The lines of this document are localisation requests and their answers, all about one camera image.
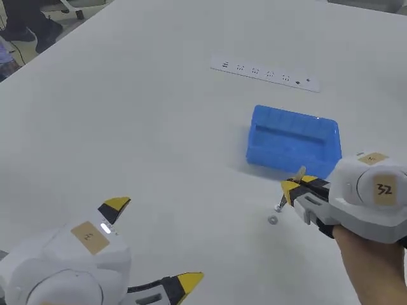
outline led light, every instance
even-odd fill
[[[110,229],[107,227],[107,225],[100,224],[100,226],[102,227],[103,231],[105,231],[107,234],[112,233],[112,231],[110,231]]]

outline white table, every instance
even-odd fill
[[[256,104],[336,120],[343,155],[406,160],[407,18],[283,0],[116,0],[0,86],[0,245],[104,199],[132,284],[202,270],[185,305],[357,304],[336,243],[245,162]],[[312,93],[209,69],[213,53],[317,76]]]

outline power strip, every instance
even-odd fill
[[[298,73],[288,73],[282,69],[271,69],[251,64],[244,60],[214,55],[210,61],[214,70],[260,79],[298,89],[319,92],[319,82],[315,78]]]

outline number label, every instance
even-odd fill
[[[391,206],[397,204],[397,182],[394,175],[373,177],[373,200],[376,205]]]
[[[365,157],[359,158],[358,160],[367,165],[374,165],[387,158],[388,158],[388,156],[385,156],[384,154],[380,154],[379,152],[373,152],[371,154],[367,154]]]
[[[89,221],[86,221],[71,230],[72,234],[95,255],[105,249],[109,240]]]
[[[391,195],[392,194],[392,187],[391,186],[385,186],[381,183],[377,184],[377,189],[379,191],[378,195]]]

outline blue plastic basket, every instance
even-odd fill
[[[332,119],[257,105],[247,145],[248,163],[289,173],[302,165],[326,178],[342,158],[338,124]]]

